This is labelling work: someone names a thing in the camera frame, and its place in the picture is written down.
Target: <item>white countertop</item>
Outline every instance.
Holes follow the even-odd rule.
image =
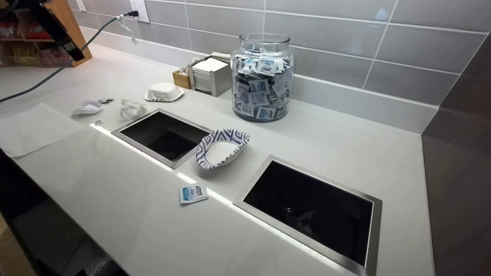
[[[98,45],[94,58],[39,89],[0,104],[6,116],[44,102],[60,113],[86,100],[133,97],[172,81],[174,66]],[[52,69],[1,68],[0,97],[29,88]],[[147,103],[210,129],[236,128],[251,142],[232,164],[201,170],[191,157],[177,170],[109,132],[126,124],[119,101],[74,118],[81,132],[15,159],[132,276],[354,275],[233,206],[249,177],[275,155],[383,201],[377,275],[433,275],[421,136],[292,100],[289,114],[250,123],[230,93],[195,92]],[[100,128],[89,126],[100,119]],[[196,181],[210,199],[182,207],[178,187]]]

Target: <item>crumpled napkin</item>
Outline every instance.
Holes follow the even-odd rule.
[[[133,99],[121,99],[121,117],[127,120],[134,120],[146,112],[147,107],[144,103],[137,102]]]

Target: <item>stainless steel frame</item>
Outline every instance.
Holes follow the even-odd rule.
[[[198,147],[198,146],[194,147],[194,148],[193,148],[192,150],[190,150],[190,151],[189,151],[189,152],[188,152],[186,155],[184,155],[183,157],[181,157],[181,158],[180,158],[178,161],[176,161],[176,162],[172,162],[171,160],[169,160],[169,159],[165,158],[164,156],[162,156],[162,155],[160,155],[160,154],[156,153],[155,151],[153,151],[153,150],[151,150],[151,149],[147,148],[146,146],[144,146],[144,145],[142,145],[142,144],[138,143],[137,141],[135,141],[135,140],[131,139],[130,137],[128,137],[128,136],[126,136],[126,135],[124,135],[124,134],[122,134],[122,133],[121,133],[121,131],[123,131],[123,130],[125,130],[125,129],[129,128],[129,127],[131,127],[132,125],[134,125],[134,124],[136,124],[136,123],[138,123],[138,122],[140,122],[140,121],[144,120],[145,118],[150,117],[150,116],[152,116],[153,114],[158,113],[158,112],[163,113],[163,114],[165,114],[165,115],[167,115],[167,116],[170,116],[170,117],[172,117],[172,118],[174,118],[174,119],[177,119],[177,120],[179,120],[179,121],[181,121],[181,122],[183,122],[183,123],[186,123],[186,124],[188,124],[188,125],[191,125],[191,126],[193,126],[193,127],[199,128],[199,129],[201,129],[201,130],[203,130],[203,131],[206,131],[206,132],[208,132],[208,133],[213,132],[213,131],[212,131],[211,129],[209,129],[209,128],[206,128],[206,127],[204,127],[204,126],[202,126],[202,125],[199,125],[199,124],[193,123],[193,122],[191,122],[191,121],[188,121],[188,120],[186,120],[186,119],[184,119],[184,118],[182,118],[182,117],[179,117],[179,116],[177,116],[177,115],[175,115],[175,114],[172,114],[172,113],[170,113],[170,112],[168,112],[168,111],[165,111],[165,110],[163,110],[163,109],[156,109],[156,110],[154,110],[154,111],[152,111],[152,112],[148,113],[147,115],[144,115],[144,116],[142,116],[142,117],[140,117],[140,118],[136,119],[135,121],[133,121],[133,122],[131,122],[131,123],[129,123],[129,124],[126,124],[126,125],[124,125],[124,126],[122,126],[122,127],[118,128],[117,130],[115,130],[115,131],[113,131],[113,132],[111,132],[111,133],[112,133],[114,136],[116,136],[116,137],[118,137],[118,138],[122,139],[123,141],[125,141],[125,142],[129,143],[129,144],[130,144],[130,145],[132,145],[133,147],[135,147],[135,148],[137,148],[137,149],[141,150],[142,152],[144,152],[144,153],[146,153],[146,154],[150,155],[151,157],[153,157],[153,158],[155,158],[155,159],[159,160],[160,162],[164,163],[165,165],[167,165],[167,166],[171,167],[172,169],[177,169],[177,167],[179,167],[179,166],[180,166],[182,163],[184,163],[184,162],[185,162],[187,159],[189,159],[189,157],[193,156],[193,155],[196,153],[196,150],[197,150],[197,147]]]
[[[252,207],[251,205],[245,203],[243,200],[249,193],[249,191],[252,189],[252,187],[256,184],[256,182],[259,180],[261,175],[264,173],[266,168],[269,166],[271,162],[277,162],[280,163],[284,166],[287,166],[291,169],[294,169],[300,173],[303,173],[309,177],[316,178],[322,182],[325,182],[327,185],[335,186],[341,190],[344,190],[346,192],[349,192],[351,194],[354,194],[358,197],[361,197],[367,201],[372,202],[372,219],[370,223],[370,232],[369,232],[369,239],[368,239],[368,247],[367,247],[367,255],[365,258],[365,265],[361,266],[355,261],[337,253],[336,251],[331,250],[330,248],[322,245],[321,243],[307,237],[306,235],[303,235],[302,233],[296,231],[295,229],[291,228],[290,226],[274,219],[273,217],[270,217],[266,213],[263,213],[262,211]],[[246,212],[249,212],[253,216],[259,218],[260,220],[266,222],[267,224],[273,226],[274,228],[282,231],[283,233],[289,235],[290,237],[296,239],[297,241],[305,244],[306,246],[314,249],[315,251],[319,252],[320,254],[326,256],[327,258],[333,260],[334,262],[340,264],[341,266],[345,267],[349,271],[356,273],[357,275],[360,276],[375,276],[377,272],[377,257],[378,257],[378,251],[379,251],[379,236],[380,236],[380,223],[381,223],[381,217],[382,217],[382,201],[380,199],[377,199],[373,196],[370,196],[366,193],[360,192],[358,190],[355,190],[353,188],[347,187],[345,185],[342,185],[340,183],[337,183],[333,180],[330,180],[328,178],[325,178],[323,176],[320,176],[316,173],[313,173],[309,170],[306,170],[302,167],[296,166],[290,162],[287,162],[285,160],[282,160],[280,158],[277,158],[273,155],[269,155],[266,158],[266,161],[259,167],[257,172],[253,175],[253,177],[250,179],[248,184],[246,185],[246,188],[239,194],[237,199],[234,201],[234,205],[238,206],[239,208],[243,209]]]

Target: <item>large glass jar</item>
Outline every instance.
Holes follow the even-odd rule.
[[[257,33],[239,39],[241,47],[231,55],[235,114],[254,122],[283,118],[290,107],[295,73],[290,38]]]

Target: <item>blue and white paper plate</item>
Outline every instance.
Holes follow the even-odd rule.
[[[235,129],[214,131],[198,145],[196,162],[203,169],[225,166],[237,158],[249,140],[249,134]]]

